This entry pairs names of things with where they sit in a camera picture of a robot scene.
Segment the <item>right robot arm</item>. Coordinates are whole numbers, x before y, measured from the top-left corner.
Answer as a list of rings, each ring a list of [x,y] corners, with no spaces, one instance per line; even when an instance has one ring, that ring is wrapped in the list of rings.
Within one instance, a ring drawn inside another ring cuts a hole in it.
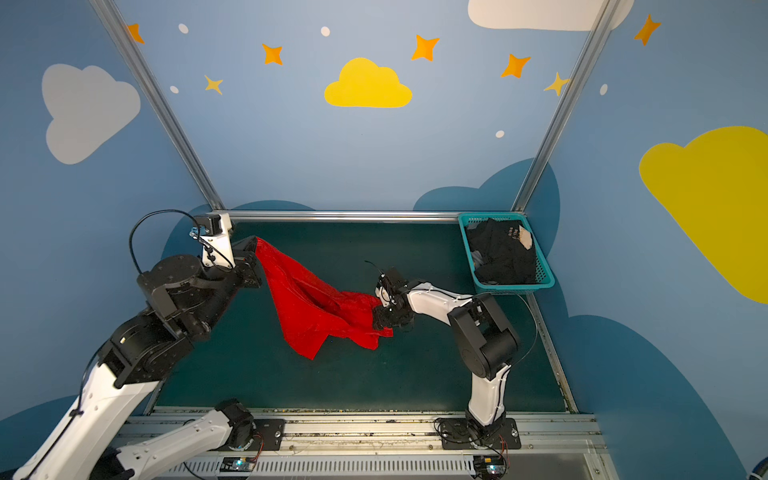
[[[514,357],[521,348],[518,333],[494,297],[450,292],[426,281],[407,281],[396,269],[378,277],[374,328],[411,323],[425,315],[451,328],[458,353],[472,374],[466,410],[466,434],[444,433],[449,442],[479,441],[500,429],[506,418],[504,396]]]

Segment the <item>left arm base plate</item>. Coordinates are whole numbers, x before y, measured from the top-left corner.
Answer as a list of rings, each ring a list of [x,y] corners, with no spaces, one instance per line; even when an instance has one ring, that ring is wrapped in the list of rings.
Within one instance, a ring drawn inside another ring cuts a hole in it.
[[[281,448],[285,426],[286,421],[282,418],[256,418],[240,422],[232,428],[228,438],[217,451],[278,451]]]

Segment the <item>red t-shirt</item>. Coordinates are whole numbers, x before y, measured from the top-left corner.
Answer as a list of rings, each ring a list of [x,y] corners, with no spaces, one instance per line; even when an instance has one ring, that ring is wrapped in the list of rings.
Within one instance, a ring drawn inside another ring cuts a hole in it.
[[[372,295],[338,291],[296,260],[265,240],[256,240],[255,255],[266,276],[284,339],[300,356],[316,358],[330,337],[348,339],[375,350],[392,329],[374,328],[374,309],[381,301]]]

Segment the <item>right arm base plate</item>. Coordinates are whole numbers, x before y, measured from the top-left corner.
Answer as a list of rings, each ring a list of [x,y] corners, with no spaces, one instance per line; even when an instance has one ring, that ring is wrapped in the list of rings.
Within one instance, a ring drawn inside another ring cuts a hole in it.
[[[438,418],[433,427],[445,450],[522,448],[520,432],[512,418],[501,418],[489,426],[482,426],[468,418]]]

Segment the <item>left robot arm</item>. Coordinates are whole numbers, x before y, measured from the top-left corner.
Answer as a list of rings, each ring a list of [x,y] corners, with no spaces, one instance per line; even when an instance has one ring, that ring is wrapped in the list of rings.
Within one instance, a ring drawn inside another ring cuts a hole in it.
[[[139,275],[147,306],[95,353],[70,410],[12,479],[154,479],[206,451],[245,451],[257,433],[237,400],[150,440],[111,443],[134,409],[199,342],[210,338],[235,295],[261,285],[257,240],[237,243],[231,260],[206,266],[176,255]]]

